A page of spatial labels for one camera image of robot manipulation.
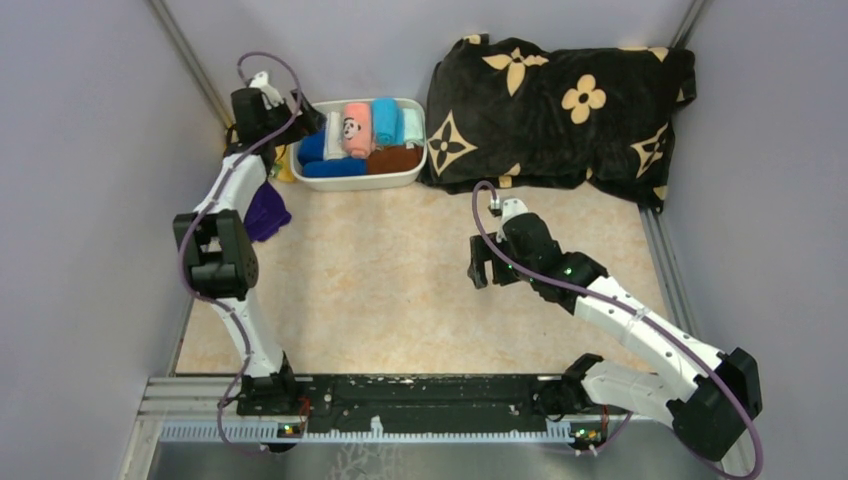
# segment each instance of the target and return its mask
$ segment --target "rolled towel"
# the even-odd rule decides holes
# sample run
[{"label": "rolled towel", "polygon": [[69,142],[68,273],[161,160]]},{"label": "rolled towel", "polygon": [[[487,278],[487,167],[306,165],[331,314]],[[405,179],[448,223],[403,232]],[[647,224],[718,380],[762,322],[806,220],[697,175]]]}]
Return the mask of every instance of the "rolled towel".
[{"label": "rolled towel", "polygon": [[386,147],[375,150],[368,160],[365,160],[365,171],[368,175],[408,172],[415,169],[419,162],[421,162],[421,147]]},{"label": "rolled towel", "polygon": [[386,147],[400,145],[402,139],[396,138],[398,118],[401,116],[394,98],[378,98],[371,102],[371,115],[374,117],[374,137],[377,145]]},{"label": "rolled towel", "polygon": [[310,135],[300,141],[297,147],[297,160],[301,166],[324,160],[324,130]]},{"label": "rolled towel", "polygon": [[327,128],[324,137],[324,160],[338,160],[347,156],[342,148],[342,114],[330,112],[327,114]]},{"label": "rolled towel", "polygon": [[374,150],[371,106],[367,103],[348,103],[342,117],[342,146],[345,151],[354,158],[368,158]]},{"label": "rolled towel", "polygon": [[343,158],[312,162],[303,166],[303,176],[310,178],[355,177],[365,175],[365,160],[361,158]]},{"label": "rolled towel", "polygon": [[424,146],[423,120],[413,108],[403,109],[403,143]]},{"label": "rolled towel", "polygon": [[398,113],[398,121],[395,126],[395,142],[393,145],[403,145],[403,132],[404,132],[404,121],[403,121],[403,110]]}]

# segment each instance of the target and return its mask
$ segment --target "pink towel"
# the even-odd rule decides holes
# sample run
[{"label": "pink towel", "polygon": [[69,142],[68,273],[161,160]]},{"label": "pink towel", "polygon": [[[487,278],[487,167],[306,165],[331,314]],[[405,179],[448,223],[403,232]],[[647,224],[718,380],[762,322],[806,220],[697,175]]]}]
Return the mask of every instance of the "pink towel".
[{"label": "pink towel", "polygon": [[368,158],[375,148],[374,129],[371,128],[371,106],[367,103],[345,105],[342,126],[342,146],[354,158]]}]

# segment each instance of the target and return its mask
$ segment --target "black pillow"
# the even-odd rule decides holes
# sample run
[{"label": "black pillow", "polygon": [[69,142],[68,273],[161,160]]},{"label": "black pillow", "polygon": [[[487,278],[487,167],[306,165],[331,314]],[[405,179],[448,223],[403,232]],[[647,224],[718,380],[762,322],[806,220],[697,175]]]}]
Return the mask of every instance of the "black pillow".
[{"label": "black pillow", "polygon": [[465,37],[427,95],[429,162],[419,181],[449,193],[575,188],[584,180],[661,209],[671,114],[695,98],[695,55],[634,48],[546,52],[517,38]]}]

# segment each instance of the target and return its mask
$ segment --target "white towel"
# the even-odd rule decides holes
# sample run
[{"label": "white towel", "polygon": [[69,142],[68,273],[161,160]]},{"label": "white towel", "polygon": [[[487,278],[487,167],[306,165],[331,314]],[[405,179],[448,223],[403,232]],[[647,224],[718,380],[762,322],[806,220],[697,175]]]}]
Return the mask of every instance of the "white towel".
[{"label": "white towel", "polygon": [[342,114],[327,114],[327,133],[324,135],[324,160],[345,158],[347,152],[342,148]]},{"label": "white towel", "polygon": [[424,146],[424,125],[413,108],[403,109],[403,143]]}]

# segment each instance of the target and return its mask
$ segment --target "white wall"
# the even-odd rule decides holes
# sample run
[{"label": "white wall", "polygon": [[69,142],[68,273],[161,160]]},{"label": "white wall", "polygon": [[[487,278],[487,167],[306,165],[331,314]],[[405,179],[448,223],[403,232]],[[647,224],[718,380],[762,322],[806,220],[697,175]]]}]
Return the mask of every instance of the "white wall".
[{"label": "white wall", "polygon": [[[168,0],[229,99],[248,50],[290,62],[310,101],[403,96],[423,103],[436,62],[464,35],[521,37],[542,48],[668,45],[689,0]],[[288,74],[271,66],[276,86]]]},{"label": "white wall", "polygon": [[145,3],[0,3],[0,477],[112,479],[220,127]]},{"label": "white wall", "polygon": [[706,340],[760,363],[769,478],[846,478],[848,3],[716,2],[662,215]]}]

